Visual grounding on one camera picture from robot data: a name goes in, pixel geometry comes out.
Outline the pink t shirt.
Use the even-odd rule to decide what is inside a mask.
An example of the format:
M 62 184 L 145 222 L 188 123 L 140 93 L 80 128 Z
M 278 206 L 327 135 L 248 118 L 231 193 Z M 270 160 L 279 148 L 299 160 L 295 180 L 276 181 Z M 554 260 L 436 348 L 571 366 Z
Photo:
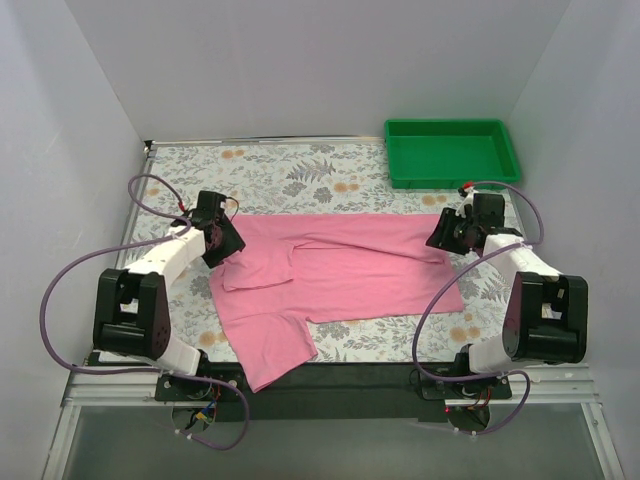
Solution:
M 245 248 L 209 284 L 222 330 L 258 392 L 311 360 L 309 324 L 417 315 L 454 275 L 427 246 L 434 214 L 244 215 Z

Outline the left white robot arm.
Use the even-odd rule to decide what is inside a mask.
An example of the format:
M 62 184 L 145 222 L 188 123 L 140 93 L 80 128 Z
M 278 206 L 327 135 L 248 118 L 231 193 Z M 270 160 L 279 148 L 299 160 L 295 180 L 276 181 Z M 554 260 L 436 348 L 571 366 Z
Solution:
M 214 269 L 245 248 L 226 215 L 228 197 L 211 191 L 198 194 L 195 207 L 178 218 L 168 240 L 125 268 L 107 269 L 99 277 L 93 344 L 112 354 L 145 361 L 180 373 L 178 387 L 193 400 L 205 398 L 213 386 L 211 373 L 200 367 L 204 356 L 172 332 L 168 294 L 171 285 L 198 259 Z

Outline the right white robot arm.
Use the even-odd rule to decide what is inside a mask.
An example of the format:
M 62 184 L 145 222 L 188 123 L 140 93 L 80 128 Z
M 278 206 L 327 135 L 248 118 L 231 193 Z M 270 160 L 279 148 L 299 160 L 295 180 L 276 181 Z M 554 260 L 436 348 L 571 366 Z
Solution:
M 488 374 L 519 365 L 577 364 L 587 350 L 588 283 L 565 275 L 540 259 L 514 228 L 505 226 L 502 195 L 468 186 L 461 206 L 442 211 L 428 247 L 466 255 L 474 252 L 510 287 L 501 333 L 464 346 L 451 369 L 454 389 L 475 397 Z

